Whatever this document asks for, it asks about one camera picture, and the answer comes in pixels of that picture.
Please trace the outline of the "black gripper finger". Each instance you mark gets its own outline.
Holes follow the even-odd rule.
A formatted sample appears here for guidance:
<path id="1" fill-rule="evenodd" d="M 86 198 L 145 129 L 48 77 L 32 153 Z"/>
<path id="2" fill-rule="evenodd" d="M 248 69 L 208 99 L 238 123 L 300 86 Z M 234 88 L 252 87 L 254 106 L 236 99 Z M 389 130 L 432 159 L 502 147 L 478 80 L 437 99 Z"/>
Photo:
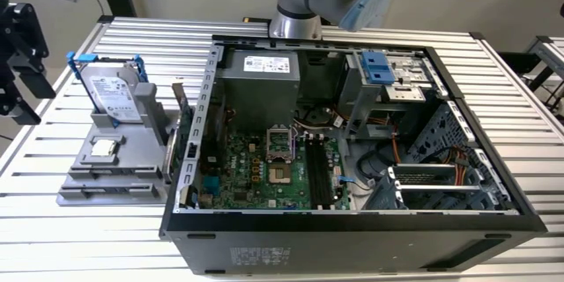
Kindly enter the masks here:
<path id="1" fill-rule="evenodd" d="M 1 116 L 12 118 L 17 125 L 37 125 L 41 122 L 13 81 L 1 83 Z"/>
<path id="2" fill-rule="evenodd" d="M 34 8 L 29 3 L 8 4 L 6 43 L 9 69 L 18 75 L 36 98 L 52 99 L 56 92 L 48 82 L 42 64 L 49 50 Z"/>

